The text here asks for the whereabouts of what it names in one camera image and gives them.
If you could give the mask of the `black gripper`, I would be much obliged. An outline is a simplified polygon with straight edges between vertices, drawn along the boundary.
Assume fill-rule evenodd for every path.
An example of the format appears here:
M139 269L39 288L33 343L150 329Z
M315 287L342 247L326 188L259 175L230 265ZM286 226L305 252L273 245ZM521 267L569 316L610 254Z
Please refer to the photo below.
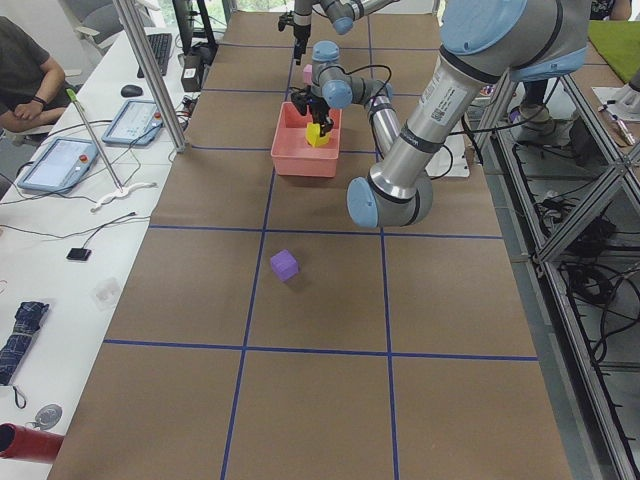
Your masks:
M300 65L303 55L306 53L307 41L311 35L311 14L288 11L278 18L278 31L283 32L286 27L292 27L294 37L294 61Z
M315 124L319 124L319 136L327 136L333 129L334 122L330 118L330 107L326 101L315 95L310 87L291 88L291 102L300 115L310 114Z

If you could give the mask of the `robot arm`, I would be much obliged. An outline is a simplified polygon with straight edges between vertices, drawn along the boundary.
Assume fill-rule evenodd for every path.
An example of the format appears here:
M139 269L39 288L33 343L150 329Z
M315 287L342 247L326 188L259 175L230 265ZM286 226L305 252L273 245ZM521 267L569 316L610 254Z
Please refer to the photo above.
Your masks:
M429 212L426 167L480 90L503 74L516 82L559 77L586 58L588 1L449 1L440 28L439 63L416 108L399 123L386 82L347 73L331 41L314 45L309 86L292 101L328 134L331 109L365 108L382 152L366 177L352 180L348 211L364 228L412 225Z
M339 35L348 33L356 20L368 16L382 8L395 3L395 0L295 0L292 11L282 13L278 19L278 30L282 32L287 26L293 28L293 58L297 65L301 64L311 37L312 15L314 7L319 5Z

